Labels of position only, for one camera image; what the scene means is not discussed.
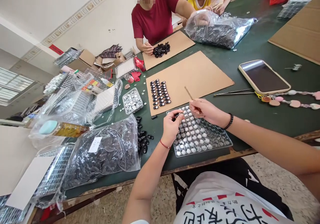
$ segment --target table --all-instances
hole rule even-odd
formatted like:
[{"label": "table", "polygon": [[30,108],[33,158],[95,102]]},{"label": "table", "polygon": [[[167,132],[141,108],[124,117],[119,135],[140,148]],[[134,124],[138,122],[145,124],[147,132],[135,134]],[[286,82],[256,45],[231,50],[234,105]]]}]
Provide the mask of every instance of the table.
[{"label": "table", "polygon": [[[232,16],[244,18],[256,17],[258,19],[258,22],[251,27],[249,32],[235,47],[237,49],[236,52],[196,42],[193,47],[155,66],[149,71],[143,72],[140,76],[140,82],[135,82],[136,86],[133,84],[131,85],[131,88],[136,87],[139,90],[143,102],[147,103],[147,105],[134,115],[142,117],[142,130],[145,130],[148,134],[154,136],[154,140],[150,141],[150,145],[148,146],[147,154],[142,156],[141,166],[150,157],[162,136],[163,118],[165,116],[165,113],[162,113],[158,115],[156,119],[151,120],[147,91],[142,95],[143,90],[149,88],[148,83],[144,84],[145,79],[199,50],[235,82],[233,86],[218,91],[217,93],[250,88],[250,85],[237,68],[239,64],[255,59],[265,60],[276,72],[292,85],[292,89],[294,90],[310,92],[320,90],[320,82],[318,81],[320,67],[318,65],[267,42],[268,39],[286,23],[285,20],[278,20],[276,18],[280,10],[281,6],[269,6],[269,0],[236,0],[231,2],[227,7],[226,12],[230,12]],[[141,53],[137,56],[139,59],[143,59]],[[293,67],[293,64],[302,64],[302,68],[297,72],[285,69]],[[122,90],[120,97],[121,107],[123,106],[122,95],[126,92],[127,90]],[[292,108],[287,104],[282,104],[279,107],[272,107],[261,102],[255,95],[213,97],[213,94],[210,94],[205,96],[205,98],[223,111],[233,113],[242,119],[249,119],[251,123],[290,137],[297,137],[312,131],[320,130],[320,111],[315,111],[310,108]],[[310,96],[299,95],[296,96],[296,98],[299,98],[302,103],[315,102],[315,99],[312,97],[310,98]],[[120,112],[119,110],[120,107],[115,109],[115,113],[110,123],[117,122],[127,117],[124,111]],[[96,124],[105,122],[108,119],[108,116],[109,112],[105,112]],[[174,150],[171,149],[164,164],[162,175],[256,153],[254,149],[240,139],[230,133],[228,133],[228,135],[234,144],[232,148],[224,148],[182,158],[176,158]],[[314,138],[316,138],[319,135],[319,132],[315,132],[313,135]],[[299,138],[305,140],[308,139],[309,136]],[[95,183],[68,190],[66,196],[69,199],[79,195],[132,183],[137,174],[138,171],[120,172],[104,176]]]}]

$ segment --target bag of black parts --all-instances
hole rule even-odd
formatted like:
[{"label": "bag of black parts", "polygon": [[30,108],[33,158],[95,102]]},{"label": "bag of black parts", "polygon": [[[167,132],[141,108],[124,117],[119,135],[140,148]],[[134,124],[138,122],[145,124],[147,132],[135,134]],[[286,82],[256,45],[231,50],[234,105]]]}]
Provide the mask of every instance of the bag of black parts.
[{"label": "bag of black parts", "polygon": [[67,190],[108,174],[137,171],[140,163],[137,121],[131,114],[127,119],[78,138],[62,187]]},{"label": "bag of black parts", "polygon": [[224,19],[212,11],[198,10],[192,13],[185,31],[197,42],[233,49],[256,22],[256,18]]}]

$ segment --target plaid cloth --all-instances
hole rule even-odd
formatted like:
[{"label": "plaid cloth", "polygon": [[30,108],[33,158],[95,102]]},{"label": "plaid cloth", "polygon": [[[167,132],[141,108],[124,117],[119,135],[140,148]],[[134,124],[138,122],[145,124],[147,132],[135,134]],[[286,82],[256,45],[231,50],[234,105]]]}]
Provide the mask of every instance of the plaid cloth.
[{"label": "plaid cloth", "polygon": [[101,58],[116,58],[116,53],[122,51],[122,47],[119,46],[119,44],[117,45],[113,45],[110,48],[102,51],[102,53],[98,56],[100,56]]}]

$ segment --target tiled floor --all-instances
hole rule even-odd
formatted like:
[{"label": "tiled floor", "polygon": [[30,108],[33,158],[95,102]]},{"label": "tiled floor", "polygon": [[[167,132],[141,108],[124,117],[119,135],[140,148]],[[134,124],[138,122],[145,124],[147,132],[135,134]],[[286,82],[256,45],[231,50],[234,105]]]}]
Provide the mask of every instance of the tiled floor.
[{"label": "tiled floor", "polygon": [[[320,205],[306,187],[291,173],[282,169],[260,154],[244,157],[260,181],[276,191],[286,203],[296,223],[319,221]],[[120,192],[113,192],[90,204],[56,224],[118,224],[121,223],[124,208],[132,185],[123,186]],[[175,193],[171,176],[160,178],[151,206],[152,223],[173,223],[175,218]]]}]

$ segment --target yellow shirt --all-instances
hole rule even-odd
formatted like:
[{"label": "yellow shirt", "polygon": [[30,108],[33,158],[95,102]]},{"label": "yellow shirt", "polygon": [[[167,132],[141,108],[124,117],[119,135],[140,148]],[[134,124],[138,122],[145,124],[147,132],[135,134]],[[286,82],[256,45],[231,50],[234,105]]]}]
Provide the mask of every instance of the yellow shirt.
[{"label": "yellow shirt", "polygon": [[195,10],[204,9],[204,7],[210,6],[210,4],[211,4],[211,0],[205,0],[202,7],[198,4],[198,1],[197,1],[197,0],[188,0],[188,2],[189,2],[190,4],[192,4],[192,6],[194,7]]}]

